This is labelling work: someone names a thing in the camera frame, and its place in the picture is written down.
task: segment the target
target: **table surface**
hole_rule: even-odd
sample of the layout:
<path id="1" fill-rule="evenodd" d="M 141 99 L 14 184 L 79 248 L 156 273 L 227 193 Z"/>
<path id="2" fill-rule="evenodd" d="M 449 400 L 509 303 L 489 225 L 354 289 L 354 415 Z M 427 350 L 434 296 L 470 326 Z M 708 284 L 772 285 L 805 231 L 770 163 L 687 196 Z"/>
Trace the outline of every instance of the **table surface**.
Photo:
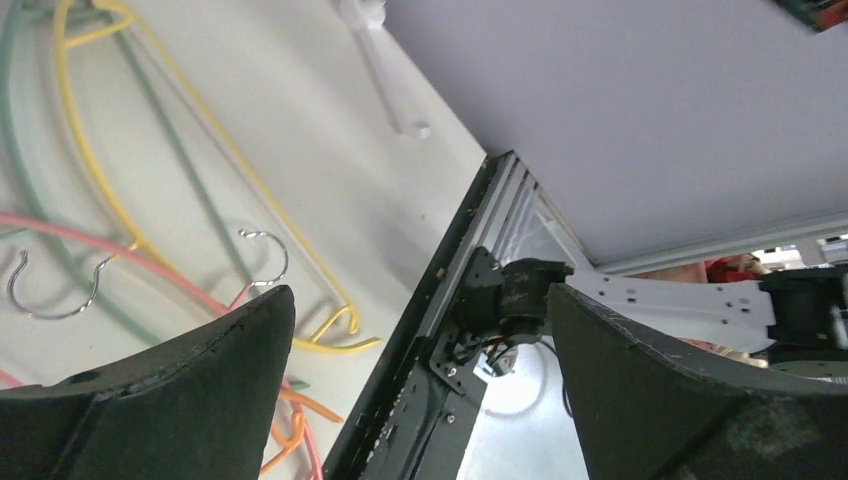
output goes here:
<path id="1" fill-rule="evenodd" d="M 0 8 L 5 11 L 8 3 L 0 2 Z M 424 141 L 398 135 L 333 2 L 209 0 L 202 8 L 188 0 L 128 3 L 160 37 L 358 306 L 361 332 L 348 339 L 339 327 L 328 337 L 345 343 L 387 338 L 479 169 L 482 148 L 399 48 L 394 65 L 409 80 L 433 132 Z M 66 133 L 50 55 L 49 25 L 28 22 L 17 39 L 12 81 L 27 168 L 54 222 L 128 242 L 91 187 Z M 222 302 L 232 297 L 240 280 L 115 42 L 74 49 L 70 62 L 83 123 L 119 197 L 190 280 Z M 285 282 L 295 291 L 300 335 L 311 332 L 330 309 L 328 291 L 161 78 L 154 78 L 154 86 L 226 225 L 272 230 L 287 242 L 293 253 Z M 3 151 L 0 209 L 25 212 Z M 281 259 L 273 246 L 260 243 L 239 244 L 239 250 L 263 275 Z M 86 271 L 104 258 L 67 245 Z M 17 249 L 31 250 L 32 265 L 20 285 L 28 304 L 61 311 L 84 298 L 35 237 L 16 236 L 2 246 L 3 285 Z M 163 340 L 210 319 L 151 274 L 113 263 L 104 271 L 104 292 Z M 4 299 L 0 318 L 0 368 L 27 383 L 49 385 L 148 346 L 98 308 L 46 323 L 23 317 Z M 305 393 L 346 416 L 381 351 L 375 347 L 339 357 L 295 349 L 287 374 L 309 382 Z M 308 419 L 324 456 L 341 426 L 312 414 Z M 272 442 L 266 458 L 275 451 Z M 304 468 L 300 452 L 266 478 L 291 478 Z"/>

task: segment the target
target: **yellow hanger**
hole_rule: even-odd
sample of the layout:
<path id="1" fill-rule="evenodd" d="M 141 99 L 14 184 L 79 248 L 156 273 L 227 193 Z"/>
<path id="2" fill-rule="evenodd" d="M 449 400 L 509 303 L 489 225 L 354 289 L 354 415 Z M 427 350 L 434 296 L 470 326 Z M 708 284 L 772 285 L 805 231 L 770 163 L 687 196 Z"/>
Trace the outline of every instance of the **yellow hanger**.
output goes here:
<path id="1" fill-rule="evenodd" d="M 168 267 L 170 270 L 177 272 L 177 269 L 167 261 L 164 255 L 162 255 L 162 253 L 159 252 L 156 247 L 152 245 L 152 243 L 141 232 L 141 229 L 135 224 L 135 222 L 133 222 L 129 213 L 124 208 L 121 201 L 118 199 L 109 182 L 106 180 L 106 176 L 104 175 L 103 170 L 100 168 L 94 151 L 91 148 L 91 145 L 89 144 L 88 139 L 85 137 L 85 134 L 83 132 L 79 111 L 77 110 L 76 103 L 74 102 L 73 93 L 71 90 L 70 75 L 68 74 L 67 53 L 68 50 L 71 48 L 83 45 L 99 38 L 106 37 L 108 35 L 112 35 L 114 33 L 126 29 L 132 24 L 136 24 L 143 32 L 147 41 L 150 42 L 150 44 L 153 46 L 159 56 L 162 57 L 165 64 L 171 70 L 172 74 L 180 83 L 182 88 L 189 94 L 191 99 L 197 105 L 197 108 L 200 111 L 201 115 L 206 119 L 208 124 L 215 131 L 215 134 L 217 134 L 224 142 L 226 147 L 233 154 L 233 157 L 235 157 L 235 159 L 241 166 L 242 170 L 247 173 L 247 176 L 256 185 L 265 200 L 273 207 L 277 215 L 285 223 L 289 232 L 291 232 L 295 239 L 301 244 L 306 254 L 310 257 L 312 262 L 317 267 L 318 271 L 326 280 L 327 284 L 334 291 L 334 293 L 342 300 L 342 303 L 344 304 L 341 308 L 339 308 L 332 315 L 330 315 L 327 320 L 324 321 L 324 323 L 315 331 L 315 333 L 312 334 L 309 340 L 294 339 L 294 345 L 315 352 L 346 354 L 358 352 L 379 343 L 379 338 L 370 338 L 368 340 L 353 345 L 341 347 L 327 346 L 318 343 L 318 341 L 327 332 L 327 330 L 345 314 L 348 315 L 348 332 L 352 335 L 359 331 L 359 312 L 357 311 L 356 306 L 353 304 L 351 298 L 342 289 L 341 285 L 339 285 L 338 281 L 336 281 L 336 279 L 330 273 L 329 269 L 318 257 L 315 250 L 306 241 L 306 239 L 303 237 L 303 234 L 300 233 L 300 230 L 294 225 L 290 217 L 286 214 L 285 210 L 283 210 L 279 203 L 274 199 L 268 187 L 262 182 L 256 171 L 253 170 L 250 163 L 238 149 L 235 142 L 232 140 L 229 134 L 227 134 L 226 130 L 224 130 L 221 123 L 212 114 L 209 107 L 206 106 L 206 103 L 203 101 L 203 99 L 200 97 L 194 87 L 192 87 L 192 85 L 188 82 L 185 75 L 183 75 L 174 60 L 165 51 L 164 47 L 159 42 L 159 40 L 153 35 L 153 32 L 150 30 L 150 28 L 138 17 L 138 15 L 132 10 L 132 8 L 118 0 L 93 0 L 92 4 L 95 8 L 116 14 L 119 18 L 119 21 L 100 29 L 92 30 L 90 32 L 82 33 L 73 37 L 67 37 L 65 25 L 67 23 L 68 11 L 73 1 L 74 0 L 59 0 L 58 5 L 56 7 L 56 13 L 53 19 L 54 63 L 56 70 L 56 82 L 59 89 L 59 95 L 62 101 L 62 109 L 65 114 L 68 126 L 71 130 L 71 136 L 73 137 L 74 143 L 77 145 L 77 148 L 80 151 L 80 156 L 86 166 L 86 169 L 89 171 L 89 174 L 94 180 L 95 186 L 101 192 L 104 199 L 110 205 L 112 210 L 115 212 L 115 215 L 118 217 L 118 220 L 133 237 L 133 244 L 129 247 L 129 249 L 141 249 L 147 252 L 155 260 Z"/>

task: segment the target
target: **hanger hook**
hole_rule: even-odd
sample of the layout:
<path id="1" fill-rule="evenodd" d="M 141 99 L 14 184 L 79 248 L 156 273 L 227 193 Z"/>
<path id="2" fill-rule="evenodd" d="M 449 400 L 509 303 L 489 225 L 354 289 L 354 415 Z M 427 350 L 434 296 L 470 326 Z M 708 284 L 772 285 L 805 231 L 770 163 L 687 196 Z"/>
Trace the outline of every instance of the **hanger hook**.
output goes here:
<path id="1" fill-rule="evenodd" d="M 15 284 L 18 282 L 18 278 L 21 276 L 21 273 L 26 268 L 29 263 L 29 252 L 27 250 L 21 250 L 21 263 L 18 265 L 18 268 L 12 272 L 12 276 L 9 277 L 9 283 L 6 285 L 6 293 L 9 295 L 9 301 L 12 302 L 12 305 L 15 308 L 25 314 L 29 318 L 35 318 L 38 320 L 64 320 L 69 317 L 73 317 L 74 315 L 80 314 L 85 311 L 86 308 L 90 307 L 92 303 L 94 303 L 94 298 L 97 297 L 97 291 L 100 288 L 100 271 L 103 270 L 103 267 L 106 266 L 107 263 L 111 262 L 115 256 L 111 256 L 106 260 L 98 263 L 96 267 L 94 267 L 94 282 L 91 289 L 91 295 L 88 296 L 88 299 L 79 307 L 71 310 L 70 312 L 58 314 L 58 315 L 49 315 L 44 313 L 34 312 L 27 307 L 23 306 L 20 301 L 18 301 L 17 297 L 15 297 Z"/>
<path id="2" fill-rule="evenodd" d="M 270 238 L 271 240 L 274 241 L 274 243 L 279 245 L 280 248 L 283 250 L 283 257 L 286 260 L 285 265 L 283 265 L 283 270 L 280 272 L 279 275 L 272 278 L 271 280 L 258 280 L 258 281 L 251 282 L 250 285 L 253 286 L 253 287 L 270 287 L 271 285 L 274 285 L 275 283 L 282 280 L 283 276 L 285 276 L 286 272 L 288 272 L 288 270 L 289 270 L 289 249 L 286 248 L 286 244 L 283 243 L 282 240 L 280 240 L 280 237 L 274 235 L 271 232 L 266 232 L 266 231 L 263 231 L 263 230 L 256 230 L 256 231 L 239 230 L 238 234 L 241 235 L 243 238 L 247 238 L 247 239 L 257 238 L 257 237 L 268 237 L 268 238 Z"/>

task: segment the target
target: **gray wall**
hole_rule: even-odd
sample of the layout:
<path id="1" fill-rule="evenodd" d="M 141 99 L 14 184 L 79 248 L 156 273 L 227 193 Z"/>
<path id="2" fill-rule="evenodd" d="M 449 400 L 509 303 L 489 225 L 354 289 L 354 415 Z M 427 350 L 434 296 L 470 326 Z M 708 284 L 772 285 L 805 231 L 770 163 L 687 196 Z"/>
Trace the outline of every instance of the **gray wall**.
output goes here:
<path id="1" fill-rule="evenodd" d="M 766 0 L 389 0 L 478 140 L 611 261 L 848 210 L 848 28 Z"/>

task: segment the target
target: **silver hook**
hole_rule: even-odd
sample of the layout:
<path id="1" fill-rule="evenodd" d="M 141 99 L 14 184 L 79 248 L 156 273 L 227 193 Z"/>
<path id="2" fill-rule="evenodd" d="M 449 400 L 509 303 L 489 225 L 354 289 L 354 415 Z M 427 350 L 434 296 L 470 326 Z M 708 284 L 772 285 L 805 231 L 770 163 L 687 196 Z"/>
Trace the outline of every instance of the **silver hook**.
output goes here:
<path id="1" fill-rule="evenodd" d="M 251 231 L 251 232 L 249 232 L 247 230 L 239 230 L 238 234 L 241 235 L 243 238 L 247 238 L 247 239 L 257 238 L 257 237 L 268 237 L 268 238 L 270 238 L 271 240 L 274 241 L 274 243 L 276 243 L 277 245 L 280 246 L 280 248 L 283 250 L 283 257 L 286 259 L 286 263 L 285 263 L 285 265 L 283 265 L 283 270 L 280 272 L 279 275 L 272 278 L 271 280 L 258 280 L 258 281 L 251 282 L 250 285 L 253 286 L 253 287 L 270 287 L 271 285 L 274 285 L 275 283 L 282 280 L 283 276 L 285 276 L 286 272 L 289 270 L 289 250 L 288 250 L 288 248 L 286 248 L 286 244 L 283 243 L 282 240 L 280 240 L 280 237 L 274 235 L 271 232 L 265 232 L 265 231 L 261 231 L 261 230 Z"/>
<path id="2" fill-rule="evenodd" d="M 91 295 L 88 296 L 88 299 L 79 307 L 71 310 L 67 313 L 62 313 L 58 315 L 48 315 L 44 313 L 34 312 L 27 307 L 23 306 L 21 302 L 18 301 L 17 297 L 15 297 L 15 284 L 18 281 L 18 277 L 21 276 L 21 273 L 26 268 L 29 263 L 29 252 L 26 250 L 21 250 L 21 263 L 18 265 L 18 268 L 12 272 L 12 276 L 9 277 L 9 283 L 6 285 L 6 293 L 9 295 L 9 301 L 12 302 L 12 305 L 18 309 L 19 312 L 23 313 L 29 318 L 35 318 L 38 320 L 64 320 L 68 317 L 73 317 L 74 315 L 80 314 L 85 311 L 86 308 L 90 307 L 92 303 L 94 303 L 94 298 L 97 297 L 97 291 L 100 288 L 100 271 L 103 270 L 103 267 L 106 266 L 107 263 L 111 262 L 114 259 L 114 256 L 107 258 L 106 260 L 97 264 L 94 268 L 94 282 L 91 289 Z"/>

